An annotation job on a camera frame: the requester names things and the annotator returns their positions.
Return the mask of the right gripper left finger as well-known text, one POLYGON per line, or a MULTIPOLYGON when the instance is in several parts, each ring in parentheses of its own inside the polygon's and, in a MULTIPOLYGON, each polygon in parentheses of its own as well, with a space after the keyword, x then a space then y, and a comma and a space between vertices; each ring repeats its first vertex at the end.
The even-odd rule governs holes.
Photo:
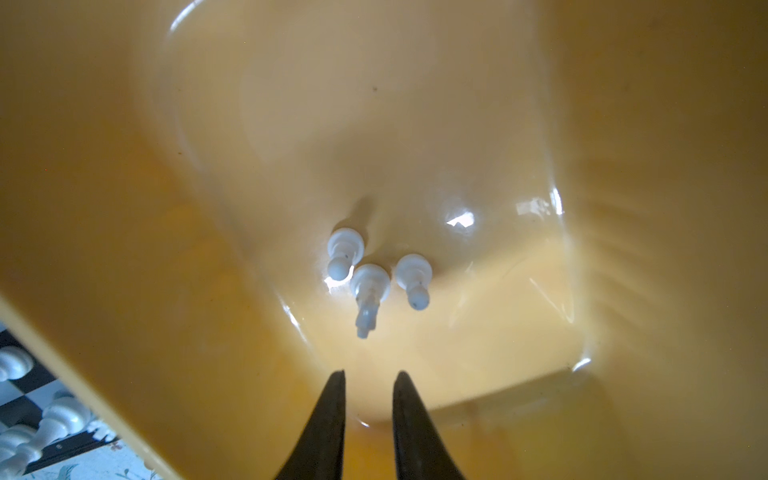
POLYGON ((291 455, 276 479, 342 478, 346 427, 346 378, 333 372, 291 455))

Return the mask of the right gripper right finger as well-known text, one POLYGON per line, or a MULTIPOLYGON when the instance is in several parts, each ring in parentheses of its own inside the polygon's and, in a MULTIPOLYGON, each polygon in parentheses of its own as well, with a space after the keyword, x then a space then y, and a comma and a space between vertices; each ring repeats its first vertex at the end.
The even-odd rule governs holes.
POLYGON ((394 382, 392 424, 398 479, 464 479, 405 371, 394 382))

